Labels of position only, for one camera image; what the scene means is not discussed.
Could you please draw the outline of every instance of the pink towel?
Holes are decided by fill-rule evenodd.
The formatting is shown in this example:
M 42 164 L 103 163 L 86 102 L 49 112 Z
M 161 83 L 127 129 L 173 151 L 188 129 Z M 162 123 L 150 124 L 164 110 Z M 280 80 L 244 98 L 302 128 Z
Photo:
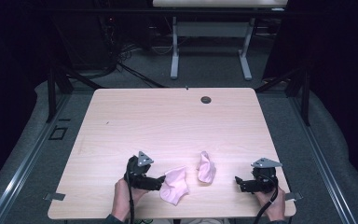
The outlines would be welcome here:
M 165 181 L 159 190 L 161 199 L 167 203 L 177 205 L 181 197 L 188 193 L 185 177 L 185 166 L 172 169 L 165 173 Z
M 216 167 L 214 167 L 214 162 L 209 160 L 209 156 L 206 151 L 202 151 L 199 166 L 199 181 L 212 184 L 215 174 Z

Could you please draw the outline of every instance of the human hand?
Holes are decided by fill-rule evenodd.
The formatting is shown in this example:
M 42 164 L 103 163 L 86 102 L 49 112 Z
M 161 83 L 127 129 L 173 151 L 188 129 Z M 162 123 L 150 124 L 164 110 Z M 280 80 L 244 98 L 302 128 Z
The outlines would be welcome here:
M 273 190 L 270 193 L 255 192 L 255 196 L 257 197 L 261 206 L 264 206 L 264 204 L 269 202 L 274 191 L 275 190 Z M 269 218 L 269 221 L 284 220 L 284 209 L 285 209 L 284 197 L 285 197 L 284 190 L 278 187 L 277 198 L 265 212 L 267 217 Z
M 133 204 L 139 202 L 149 190 L 131 188 Z M 130 212 L 130 193 L 127 182 L 121 178 L 115 184 L 115 198 L 113 199 L 112 216 L 124 222 Z

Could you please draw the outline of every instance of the wrist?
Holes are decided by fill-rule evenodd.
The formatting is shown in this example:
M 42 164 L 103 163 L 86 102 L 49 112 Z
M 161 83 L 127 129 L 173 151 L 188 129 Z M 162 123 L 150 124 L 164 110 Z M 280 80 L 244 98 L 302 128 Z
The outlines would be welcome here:
M 267 224 L 287 224 L 287 222 L 285 220 L 274 220 L 274 221 L 270 221 Z
M 125 211 L 119 211 L 117 209 L 113 209 L 112 210 L 112 216 L 114 216 L 115 218 L 117 218 L 118 220 L 124 222 L 127 218 L 129 212 L 125 212 Z
M 284 221 L 284 216 L 267 215 L 269 221 Z

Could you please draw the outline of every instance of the table surface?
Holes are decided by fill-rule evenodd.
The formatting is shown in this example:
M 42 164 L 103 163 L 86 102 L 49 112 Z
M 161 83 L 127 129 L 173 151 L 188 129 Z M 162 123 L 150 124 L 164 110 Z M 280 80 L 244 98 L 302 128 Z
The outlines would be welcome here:
M 202 103 L 203 96 L 212 101 Z M 147 176 L 185 166 L 189 193 L 174 206 L 150 191 L 135 209 L 137 218 L 255 217 L 256 197 L 241 192 L 234 176 L 251 180 L 252 162 L 279 161 L 252 89 L 97 90 L 56 191 L 65 198 L 53 200 L 48 216 L 105 218 L 115 183 L 140 150 L 155 161 Z M 216 166 L 211 185 L 198 180 L 202 151 Z M 281 167 L 277 177 L 289 192 Z M 294 203 L 286 202 L 286 215 L 295 212 Z
M 153 0 L 154 7 L 286 7 L 287 0 Z

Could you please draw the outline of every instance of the black wall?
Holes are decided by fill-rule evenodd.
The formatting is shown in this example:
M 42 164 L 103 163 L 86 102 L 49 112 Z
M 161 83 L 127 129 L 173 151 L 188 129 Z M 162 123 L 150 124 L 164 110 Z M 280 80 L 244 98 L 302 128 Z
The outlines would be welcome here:
M 53 61 L 71 66 L 52 27 L 48 18 L 30 18 L 21 1 L 0 0 L 0 170 L 33 112 L 34 88 Z
M 291 0 L 289 10 L 308 9 L 314 2 Z M 310 59 L 311 90 L 343 132 L 349 160 L 358 171 L 358 1 L 319 0 L 316 6 L 342 13 L 322 20 L 283 21 L 264 77 L 281 76 Z
M 41 0 L 43 7 L 92 9 L 101 7 L 99 0 Z M 59 33 L 63 50 L 69 55 L 72 66 L 79 70 L 101 70 L 112 65 L 104 42 L 101 22 L 96 15 L 52 14 L 53 27 L 48 28 Z

